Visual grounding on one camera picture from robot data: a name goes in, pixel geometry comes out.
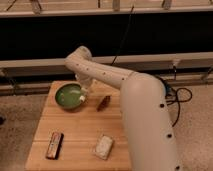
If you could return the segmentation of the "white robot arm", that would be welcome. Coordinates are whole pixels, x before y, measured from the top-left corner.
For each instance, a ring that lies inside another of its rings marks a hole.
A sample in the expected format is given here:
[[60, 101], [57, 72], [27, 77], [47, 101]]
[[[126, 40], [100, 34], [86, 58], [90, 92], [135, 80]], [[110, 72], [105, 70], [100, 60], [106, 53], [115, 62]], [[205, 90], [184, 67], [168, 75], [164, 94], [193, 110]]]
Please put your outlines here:
[[85, 46], [68, 55], [65, 66], [76, 74], [84, 88], [96, 79], [120, 91], [132, 171], [183, 171], [161, 80], [96, 63]]

